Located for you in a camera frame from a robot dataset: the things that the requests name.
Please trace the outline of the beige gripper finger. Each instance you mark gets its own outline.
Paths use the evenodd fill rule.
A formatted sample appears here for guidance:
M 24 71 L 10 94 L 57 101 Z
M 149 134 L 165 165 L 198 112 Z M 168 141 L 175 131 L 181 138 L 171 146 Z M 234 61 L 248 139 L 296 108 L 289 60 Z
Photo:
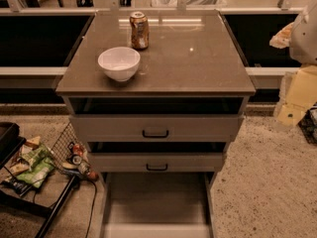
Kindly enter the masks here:
M 293 24 L 289 23 L 283 27 L 276 35 L 274 35 L 269 44 L 276 49 L 285 49 L 289 47 L 291 39 L 291 31 Z

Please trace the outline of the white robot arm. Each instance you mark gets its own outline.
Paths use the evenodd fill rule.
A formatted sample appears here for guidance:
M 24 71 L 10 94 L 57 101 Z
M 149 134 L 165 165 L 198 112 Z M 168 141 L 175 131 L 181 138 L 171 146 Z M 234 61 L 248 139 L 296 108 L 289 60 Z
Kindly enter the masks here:
M 317 64 L 317 0 L 310 0 L 295 20 L 269 41 L 277 49 L 289 48 L 293 60 Z

